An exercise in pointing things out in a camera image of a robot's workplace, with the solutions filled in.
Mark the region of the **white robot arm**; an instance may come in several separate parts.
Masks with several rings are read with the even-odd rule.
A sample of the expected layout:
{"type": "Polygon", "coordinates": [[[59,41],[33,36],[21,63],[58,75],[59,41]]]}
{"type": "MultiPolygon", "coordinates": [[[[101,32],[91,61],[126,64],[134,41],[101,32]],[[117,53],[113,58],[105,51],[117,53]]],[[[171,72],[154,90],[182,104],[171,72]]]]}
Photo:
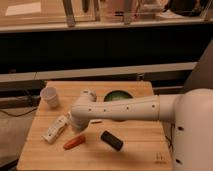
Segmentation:
{"type": "Polygon", "coordinates": [[[98,102],[83,90],[71,107],[77,132],[92,119],[165,121],[175,125],[173,171],[213,171],[213,90],[98,102]]]}

